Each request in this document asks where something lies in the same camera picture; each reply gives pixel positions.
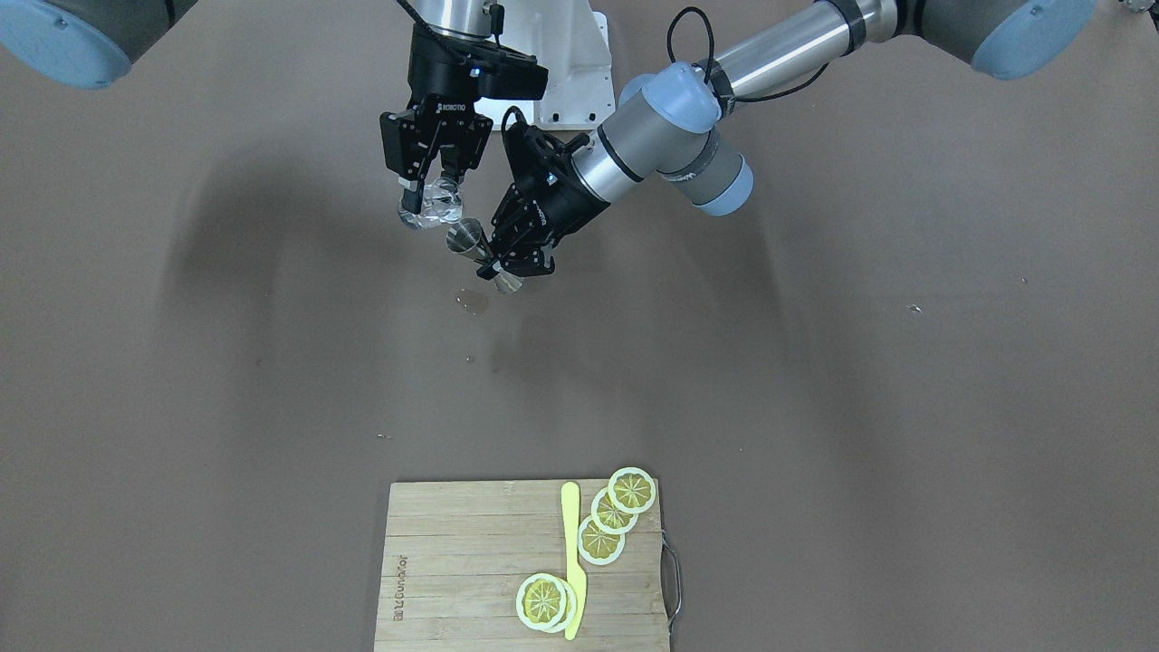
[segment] lemon slice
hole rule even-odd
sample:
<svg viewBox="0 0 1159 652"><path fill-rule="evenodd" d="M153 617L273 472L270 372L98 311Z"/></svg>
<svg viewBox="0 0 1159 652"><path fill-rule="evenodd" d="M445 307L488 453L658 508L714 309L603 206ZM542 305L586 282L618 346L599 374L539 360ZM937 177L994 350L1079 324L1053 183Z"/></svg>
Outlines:
<svg viewBox="0 0 1159 652"><path fill-rule="evenodd" d="M641 514L656 503L656 481L643 469L625 467L607 481L607 499L620 512Z"/></svg>
<svg viewBox="0 0 1159 652"><path fill-rule="evenodd" d="M554 628L567 611L566 583L549 573L535 573L523 580L515 596L519 622L538 631Z"/></svg>
<svg viewBox="0 0 1159 652"><path fill-rule="evenodd" d="M580 556L589 564L606 566L620 558L627 539L627 535L605 533L588 517L580 523Z"/></svg>
<svg viewBox="0 0 1159 652"><path fill-rule="evenodd" d="M568 605L567 611L563 614L563 620L560 621L559 624L556 624L552 629L544 630L547 633L559 633L568 629L568 625L570 625L571 621L574 621L576 617L576 608L580 605L580 600L576 598L576 589L571 588L571 585L568 584L566 580L563 583L563 593L567 598L567 605Z"/></svg>
<svg viewBox="0 0 1159 652"><path fill-rule="evenodd" d="M628 534L639 520L639 515L628 514L612 505L607 498L607 488L599 490L591 501L591 522L610 535Z"/></svg>

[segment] black cable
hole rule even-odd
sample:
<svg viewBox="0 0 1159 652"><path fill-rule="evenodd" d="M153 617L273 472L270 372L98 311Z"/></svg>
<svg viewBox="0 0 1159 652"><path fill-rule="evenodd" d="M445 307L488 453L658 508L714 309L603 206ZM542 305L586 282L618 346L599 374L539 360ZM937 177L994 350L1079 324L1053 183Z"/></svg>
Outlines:
<svg viewBox="0 0 1159 652"><path fill-rule="evenodd" d="M708 20L708 14L704 12L700 7L685 7L680 9L680 13L672 19L672 22L668 25L668 60L676 63L676 53L672 52L672 32L676 31L677 23L680 19L688 14L697 14L700 20L705 22L705 31L708 34L708 59L705 64L705 83L708 83L708 78L713 75L713 58L716 56L716 38L713 36L713 23Z"/></svg>
<svg viewBox="0 0 1159 652"><path fill-rule="evenodd" d="M825 64L825 65L821 66L819 68L817 68L817 72L812 73L812 76L809 78L809 81L806 81L801 86L796 86L796 87L789 88L788 90L783 90L781 93L773 93L772 95L765 95L764 97L734 97L734 100L737 101L737 102L756 103L756 102L767 102L770 100L777 100L777 98L783 97L786 95L792 95L792 94L796 93L797 90L804 90L806 88L809 87L810 83L812 83L814 81L817 81L817 78L821 76L821 73L825 72L825 68L828 68L828 67L829 67L829 64Z"/></svg>
<svg viewBox="0 0 1159 652"><path fill-rule="evenodd" d="M519 107L516 107L515 104L512 104L512 105L508 107L506 112L503 113L503 119L500 120L500 133L506 133L506 120L512 115L518 116L519 117L519 122L527 122L527 118L524 117L523 111L519 110Z"/></svg>
<svg viewBox="0 0 1159 652"><path fill-rule="evenodd" d="M407 0L394 0L394 1L398 2L400 7L402 7L402 10L406 12L408 16L410 16L410 20L415 21L415 24L418 25L418 29L422 29L423 31L427 32L427 36L431 37L431 41L433 41L435 44L438 45L439 50L443 50L447 54L451 54L452 57L458 59L460 64L467 63L467 57L465 57L461 52L455 52L453 49L451 49L450 45L443 43L443 38L438 35L437 31L431 29L431 25L418 13L418 9L415 9L414 7L410 6L410 2L408 2Z"/></svg>
<svg viewBox="0 0 1159 652"><path fill-rule="evenodd" d="M169 29L177 24L177 7L173 5L173 0L165 0L165 12L169 15Z"/></svg>

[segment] cutting board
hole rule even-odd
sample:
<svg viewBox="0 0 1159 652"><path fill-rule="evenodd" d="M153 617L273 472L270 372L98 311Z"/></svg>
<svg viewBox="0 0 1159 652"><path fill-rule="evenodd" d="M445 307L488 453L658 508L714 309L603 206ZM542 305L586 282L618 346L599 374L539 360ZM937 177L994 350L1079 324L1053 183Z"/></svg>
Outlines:
<svg viewBox="0 0 1159 652"><path fill-rule="evenodd" d="M575 640L519 622L520 583L566 576L564 482L391 485L374 652L669 652L658 497L619 559L581 561L588 603ZM583 519L607 481L578 484Z"/></svg>

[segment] blue joint cap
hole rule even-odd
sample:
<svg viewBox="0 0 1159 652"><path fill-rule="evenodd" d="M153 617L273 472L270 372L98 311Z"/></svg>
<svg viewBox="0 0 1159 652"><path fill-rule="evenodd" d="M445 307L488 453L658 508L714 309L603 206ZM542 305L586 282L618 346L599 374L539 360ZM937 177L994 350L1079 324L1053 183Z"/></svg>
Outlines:
<svg viewBox="0 0 1159 652"><path fill-rule="evenodd" d="M622 107L625 102L634 97L636 93L640 93L640 89L643 88L644 85L651 81L653 78L656 75L651 73L641 74L640 76L635 76L632 79L632 81L627 82L624 86L624 90L620 90L620 105Z"/></svg>
<svg viewBox="0 0 1159 652"><path fill-rule="evenodd" d="M715 199L705 204L697 204L697 207L713 217L728 214L749 200L749 195L752 193L752 168L749 167L749 161L742 155L741 171L736 173L736 178L732 180L732 183L729 183L729 186Z"/></svg>
<svg viewBox="0 0 1159 652"><path fill-rule="evenodd" d="M1083 31L1096 0L1030 0L992 31L970 65L996 79L1041 69Z"/></svg>
<svg viewBox="0 0 1159 652"><path fill-rule="evenodd" d="M708 133L721 118L721 105L705 83L705 73L684 61L662 69L640 91L653 110L690 133Z"/></svg>
<svg viewBox="0 0 1159 652"><path fill-rule="evenodd" d="M41 74L76 88L104 88L132 67L104 32L41 0L0 0L0 43Z"/></svg>

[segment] metal jigger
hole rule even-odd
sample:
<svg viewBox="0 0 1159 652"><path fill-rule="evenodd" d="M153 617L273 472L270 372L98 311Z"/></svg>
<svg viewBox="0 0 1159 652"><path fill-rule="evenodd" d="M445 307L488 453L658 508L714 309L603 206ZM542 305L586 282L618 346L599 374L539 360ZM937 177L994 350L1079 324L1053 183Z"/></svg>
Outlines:
<svg viewBox="0 0 1159 652"><path fill-rule="evenodd" d="M446 232L446 248L479 264L494 262L487 237L483 235L483 225L473 217L466 217L451 225ZM523 280L515 273L501 269L495 276L495 287L502 294L510 294L523 287Z"/></svg>

